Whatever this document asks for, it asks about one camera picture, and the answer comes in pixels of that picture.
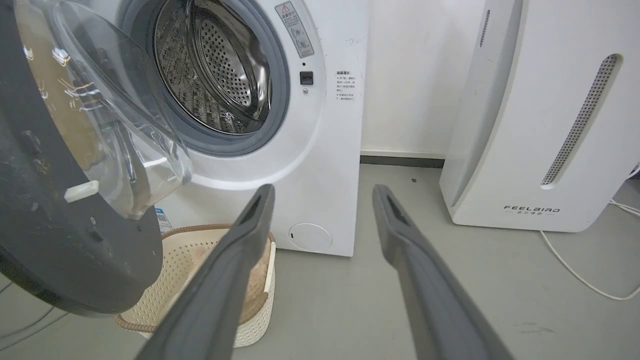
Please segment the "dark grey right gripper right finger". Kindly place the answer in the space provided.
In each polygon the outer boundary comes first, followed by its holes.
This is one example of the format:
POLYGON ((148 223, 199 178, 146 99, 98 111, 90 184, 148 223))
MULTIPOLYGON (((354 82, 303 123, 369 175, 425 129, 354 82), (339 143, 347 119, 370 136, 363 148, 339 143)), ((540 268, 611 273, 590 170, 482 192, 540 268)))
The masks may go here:
POLYGON ((419 360, 514 356, 391 189, 372 191, 384 259, 396 270, 419 360))

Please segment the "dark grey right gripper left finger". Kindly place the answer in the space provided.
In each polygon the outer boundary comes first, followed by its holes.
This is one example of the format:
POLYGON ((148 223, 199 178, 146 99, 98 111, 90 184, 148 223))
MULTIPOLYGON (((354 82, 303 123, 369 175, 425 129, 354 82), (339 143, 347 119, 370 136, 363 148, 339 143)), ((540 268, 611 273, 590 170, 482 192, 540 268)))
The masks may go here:
POLYGON ((138 360, 230 360, 250 271, 265 252, 275 187, 260 186, 204 260, 138 360))

